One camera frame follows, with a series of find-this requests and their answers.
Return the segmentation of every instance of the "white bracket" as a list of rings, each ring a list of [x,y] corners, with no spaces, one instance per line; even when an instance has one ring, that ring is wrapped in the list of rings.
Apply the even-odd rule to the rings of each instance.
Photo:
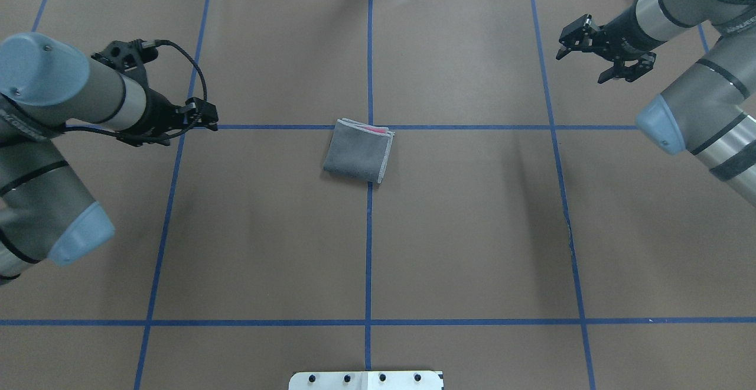
[[[437,371],[296,373],[289,390],[444,390]]]

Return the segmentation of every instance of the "gray robot arm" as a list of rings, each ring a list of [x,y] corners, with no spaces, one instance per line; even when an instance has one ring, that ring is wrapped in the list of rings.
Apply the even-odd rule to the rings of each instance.
[[[599,83],[634,81],[653,68],[651,50],[704,21],[721,39],[636,124],[667,153],[690,151],[756,205],[756,121],[739,107],[756,90],[756,0],[637,0],[601,27],[584,15],[565,27],[557,59],[591,51],[613,63]]]
[[[203,99],[171,104],[149,88],[144,63],[170,45],[194,65]],[[204,77],[185,51],[168,40],[112,42],[87,58],[37,32],[0,44],[0,285],[50,258],[69,264],[113,236],[100,204],[50,139],[89,131],[129,145],[169,145],[200,125],[216,131],[215,105]],[[66,126],[78,119],[94,126]]]

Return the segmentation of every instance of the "light blue joint cap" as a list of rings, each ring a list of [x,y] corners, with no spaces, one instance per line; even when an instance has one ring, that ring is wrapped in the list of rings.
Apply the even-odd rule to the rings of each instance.
[[[669,155],[685,150],[683,134],[662,95],[654,97],[654,100],[638,113],[635,125]]]
[[[89,80],[89,59],[78,48],[39,32],[11,35],[0,44],[0,93],[32,106],[71,99]]]
[[[105,210],[99,202],[95,202],[68,226],[53,245],[48,258],[58,266],[67,266],[105,243],[115,233],[116,228]]]

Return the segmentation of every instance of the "cable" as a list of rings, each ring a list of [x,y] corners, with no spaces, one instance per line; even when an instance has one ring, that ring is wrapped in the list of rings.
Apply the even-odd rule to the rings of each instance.
[[[202,83],[202,99],[203,101],[207,102],[207,83],[205,81],[205,75],[202,74],[202,70],[200,69],[200,65],[197,64],[196,61],[190,56],[183,48],[181,48],[180,45],[173,43],[171,40],[155,40],[155,46],[171,46],[178,50],[179,53],[183,54],[184,58],[189,59],[189,62],[191,62],[192,67],[197,71],[197,75],[200,76],[200,83]],[[197,126],[197,123],[200,121],[200,118],[202,118],[202,112],[203,112],[204,104],[200,105],[199,108],[197,108],[197,114],[194,116],[194,119],[192,119],[191,123],[187,125],[186,128],[182,129],[181,131],[175,132],[174,134],[166,134],[165,136],[135,136],[130,134],[120,134],[119,132],[111,132],[111,131],[104,131],[103,129],[97,129],[94,127],[86,127],[86,126],[71,126],[66,127],[63,132],[70,132],[70,131],[83,131],[83,132],[94,132],[95,134],[102,134],[103,136],[110,136],[115,137],[117,139],[124,139],[124,140],[131,140],[134,142],[162,142],[165,140],[174,139],[176,137],[180,137],[181,135],[186,134],[187,131],[190,131],[195,126]]]

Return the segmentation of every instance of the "folded gray cloth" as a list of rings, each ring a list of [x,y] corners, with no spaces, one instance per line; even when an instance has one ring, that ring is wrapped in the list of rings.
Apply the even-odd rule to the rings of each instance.
[[[394,132],[343,118],[335,123],[323,170],[380,183]]]

